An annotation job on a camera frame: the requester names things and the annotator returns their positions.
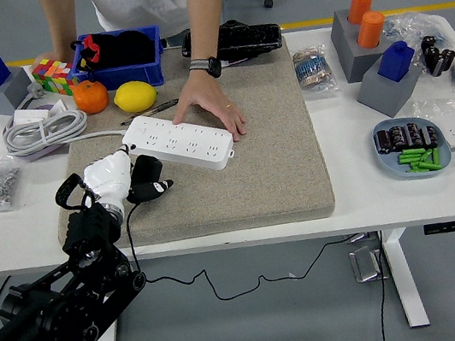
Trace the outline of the person's left hand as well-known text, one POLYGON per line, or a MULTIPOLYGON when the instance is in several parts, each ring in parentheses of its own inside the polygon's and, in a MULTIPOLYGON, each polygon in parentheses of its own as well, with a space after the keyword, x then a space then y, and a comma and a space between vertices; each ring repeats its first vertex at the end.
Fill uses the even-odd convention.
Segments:
POLYGON ((233 135, 235 142, 246 135, 243 113, 224 94, 217 79, 204 70, 198 69, 189 72, 178 101, 172 121, 175 125, 184 121, 187 110, 191 106, 198 105, 218 118, 233 135))

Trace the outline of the person's right hand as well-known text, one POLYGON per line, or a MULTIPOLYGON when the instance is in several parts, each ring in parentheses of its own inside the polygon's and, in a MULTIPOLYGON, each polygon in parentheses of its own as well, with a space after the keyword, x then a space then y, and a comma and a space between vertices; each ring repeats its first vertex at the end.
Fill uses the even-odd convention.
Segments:
POLYGON ((30 69, 33 71, 44 59, 59 61, 65 63, 72 63, 74 61, 74 51, 71 48, 65 50, 54 50, 49 52, 43 52, 34 59, 30 69))

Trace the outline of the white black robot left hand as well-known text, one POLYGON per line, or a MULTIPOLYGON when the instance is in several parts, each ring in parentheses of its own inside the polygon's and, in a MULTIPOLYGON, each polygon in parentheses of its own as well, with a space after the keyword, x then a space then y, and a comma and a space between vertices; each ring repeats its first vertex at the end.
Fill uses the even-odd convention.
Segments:
POLYGON ((91 163, 84 171, 84 184, 93 191, 97 203, 120 223, 126 210, 124 201, 145 203, 159 198, 174 185, 171 179, 159 179, 162 164, 154 156, 139 156, 132 164, 130 148, 122 144, 115 153, 91 163))

